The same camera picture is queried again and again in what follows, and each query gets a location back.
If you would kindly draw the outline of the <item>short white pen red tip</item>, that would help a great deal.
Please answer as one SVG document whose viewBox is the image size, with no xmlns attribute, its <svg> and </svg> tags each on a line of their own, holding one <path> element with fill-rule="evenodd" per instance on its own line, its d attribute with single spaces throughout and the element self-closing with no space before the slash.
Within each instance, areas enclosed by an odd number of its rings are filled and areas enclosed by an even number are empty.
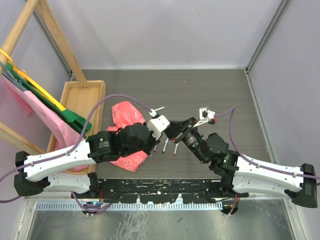
<svg viewBox="0 0 320 240">
<path fill-rule="evenodd" d="M 173 156 L 174 156 L 174 157 L 177 155 L 178 145 L 179 145 L 179 143 L 176 143 L 176 144 L 175 144 L 174 152 L 173 152 Z"/>
</svg>

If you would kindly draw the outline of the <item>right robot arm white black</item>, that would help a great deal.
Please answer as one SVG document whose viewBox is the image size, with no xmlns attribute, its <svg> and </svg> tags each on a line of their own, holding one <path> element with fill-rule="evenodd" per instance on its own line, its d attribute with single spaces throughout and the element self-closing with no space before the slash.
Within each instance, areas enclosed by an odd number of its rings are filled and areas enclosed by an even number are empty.
<svg viewBox="0 0 320 240">
<path fill-rule="evenodd" d="M 171 121 L 164 134 L 175 144 L 183 142 L 192 154 L 221 177 L 219 191 L 225 197 L 233 194 L 277 195 L 290 198 L 295 205 L 317 208 L 317 181 L 313 165 L 278 165 L 251 158 L 237 150 L 216 132 L 203 138 L 194 117 Z"/>
</svg>

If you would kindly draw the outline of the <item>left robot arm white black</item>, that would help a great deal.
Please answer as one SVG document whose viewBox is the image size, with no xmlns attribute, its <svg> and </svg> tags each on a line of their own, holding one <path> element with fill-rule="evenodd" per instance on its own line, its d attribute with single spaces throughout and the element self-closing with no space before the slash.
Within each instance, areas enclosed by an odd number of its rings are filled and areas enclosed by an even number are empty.
<svg viewBox="0 0 320 240">
<path fill-rule="evenodd" d="M 18 152 L 15 155 L 18 173 L 14 177 L 14 188 L 20 197 L 40 194 L 46 187 L 53 186 L 49 177 L 57 172 L 113 162 L 140 151 L 149 155 L 161 136 L 158 129 L 145 123 L 135 123 L 117 131 L 100 131 L 73 146 L 45 154 Z"/>
</svg>

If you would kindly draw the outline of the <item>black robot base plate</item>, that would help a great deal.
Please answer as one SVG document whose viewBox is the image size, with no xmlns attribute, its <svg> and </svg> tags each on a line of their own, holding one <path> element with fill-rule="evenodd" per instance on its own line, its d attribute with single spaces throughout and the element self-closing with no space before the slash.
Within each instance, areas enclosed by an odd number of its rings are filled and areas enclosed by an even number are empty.
<svg viewBox="0 0 320 240">
<path fill-rule="evenodd" d="M 217 203 L 219 199 L 234 198 L 236 192 L 222 188 L 214 179 L 99 179 L 94 189 L 76 193 L 77 199 L 98 199 L 104 203 L 183 204 Z"/>
</svg>

